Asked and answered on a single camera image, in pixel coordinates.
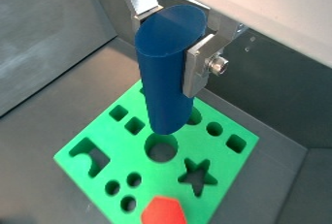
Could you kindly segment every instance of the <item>screw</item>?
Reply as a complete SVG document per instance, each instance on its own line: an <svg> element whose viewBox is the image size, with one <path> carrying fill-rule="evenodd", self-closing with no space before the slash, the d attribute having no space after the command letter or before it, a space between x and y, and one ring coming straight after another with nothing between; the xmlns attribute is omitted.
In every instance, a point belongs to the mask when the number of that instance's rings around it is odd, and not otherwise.
<svg viewBox="0 0 332 224"><path fill-rule="evenodd" d="M229 61L221 57L220 54L214 55L209 62L209 71L216 75L221 75L229 65Z"/></svg>

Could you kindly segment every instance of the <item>circular hole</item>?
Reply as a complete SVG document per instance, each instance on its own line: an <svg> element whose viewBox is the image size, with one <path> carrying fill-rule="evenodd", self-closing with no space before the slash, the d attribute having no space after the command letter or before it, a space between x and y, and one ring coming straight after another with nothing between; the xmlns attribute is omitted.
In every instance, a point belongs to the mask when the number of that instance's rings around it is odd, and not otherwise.
<svg viewBox="0 0 332 224"><path fill-rule="evenodd" d="M125 197L121 200L121 208L125 212L131 212L137 207L137 200L134 197Z"/></svg>
<svg viewBox="0 0 332 224"><path fill-rule="evenodd" d="M188 125L197 125L202 121L202 115L196 107L192 108L192 115L186 122Z"/></svg>
<svg viewBox="0 0 332 224"><path fill-rule="evenodd" d="M110 181L106 184L105 190L110 196L115 196L119 192L119 183L117 181Z"/></svg>
<svg viewBox="0 0 332 224"><path fill-rule="evenodd" d="M178 142L172 135L152 134L145 141L147 157L160 163L170 161L178 152Z"/></svg>
<svg viewBox="0 0 332 224"><path fill-rule="evenodd" d="M206 126L206 131L212 136L220 136L224 132L224 127L217 122L210 122Z"/></svg>
<svg viewBox="0 0 332 224"><path fill-rule="evenodd" d="M142 183L142 177L137 173L131 173L127 177L127 183L131 187L138 187Z"/></svg>

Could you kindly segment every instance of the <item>green foam board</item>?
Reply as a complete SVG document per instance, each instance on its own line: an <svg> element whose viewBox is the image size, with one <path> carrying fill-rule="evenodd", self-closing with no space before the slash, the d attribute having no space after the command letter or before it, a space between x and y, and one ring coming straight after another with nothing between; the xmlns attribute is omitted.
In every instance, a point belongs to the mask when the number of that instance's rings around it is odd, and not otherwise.
<svg viewBox="0 0 332 224"><path fill-rule="evenodd" d="M169 136L154 134L138 81L55 160L111 223L142 223L153 197L166 196L181 202L188 224L204 224L257 141L251 131L197 98L185 127ZM202 187L190 182L197 172Z"/></svg>

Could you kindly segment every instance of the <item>red hexagon block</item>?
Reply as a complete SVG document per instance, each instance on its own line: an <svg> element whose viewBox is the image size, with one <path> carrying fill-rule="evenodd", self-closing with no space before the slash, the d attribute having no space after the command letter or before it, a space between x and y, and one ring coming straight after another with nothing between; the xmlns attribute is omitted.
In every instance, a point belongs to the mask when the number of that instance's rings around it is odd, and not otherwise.
<svg viewBox="0 0 332 224"><path fill-rule="evenodd" d="M154 197L142 213L142 223L188 224L180 201L169 197Z"/></svg>

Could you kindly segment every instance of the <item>star-shaped hole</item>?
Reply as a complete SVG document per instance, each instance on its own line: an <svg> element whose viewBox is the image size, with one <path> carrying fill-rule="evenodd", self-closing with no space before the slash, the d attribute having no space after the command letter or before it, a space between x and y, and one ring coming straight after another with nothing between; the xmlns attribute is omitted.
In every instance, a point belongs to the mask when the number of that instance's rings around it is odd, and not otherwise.
<svg viewBox="0 0 332 224"><path fill-rule="evenodd" d="M180 183L192 184L192 190L196 197L202 194L205 185L217 185L218 181L209 174L210 161L205 159L201 163L196 164L190 159L185 160L186 173L180 176Z"/></svg>

